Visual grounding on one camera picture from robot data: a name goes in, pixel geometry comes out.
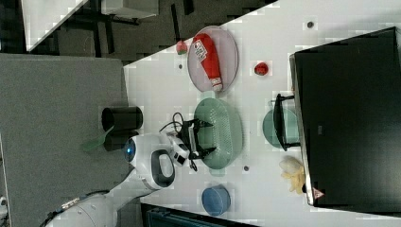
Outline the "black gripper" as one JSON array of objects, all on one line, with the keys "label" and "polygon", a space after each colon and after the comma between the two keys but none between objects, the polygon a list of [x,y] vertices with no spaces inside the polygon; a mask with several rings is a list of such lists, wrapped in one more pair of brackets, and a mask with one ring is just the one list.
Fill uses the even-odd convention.
[{"label": "black gripper", "polygon": [[196,130],[198,128],[207,127],[212,127],[212,124],[200,119],[193,119],[183,122],[182,129],[180,131],[180,138],[189,149],[190,160],[204,159],[206,156],[216,150],[216,147],[211,147],[202,148],[200,151],[197,151]]}]

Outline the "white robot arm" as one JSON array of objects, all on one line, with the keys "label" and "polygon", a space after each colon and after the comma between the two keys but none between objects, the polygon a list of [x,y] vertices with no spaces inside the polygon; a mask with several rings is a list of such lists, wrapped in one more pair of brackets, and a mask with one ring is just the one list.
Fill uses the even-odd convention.
[{"label": "white robot arm", "polygon": [[111,190],[95,191],[66,202],[49,213],[40,227],[115,227],[117,211],[134,199],[171,186],[175,168],[202,159],[214,148],[202,148],[197,133],[210,123],[184,121],[179,131],[134,135],[123,148],[131,171]]}]

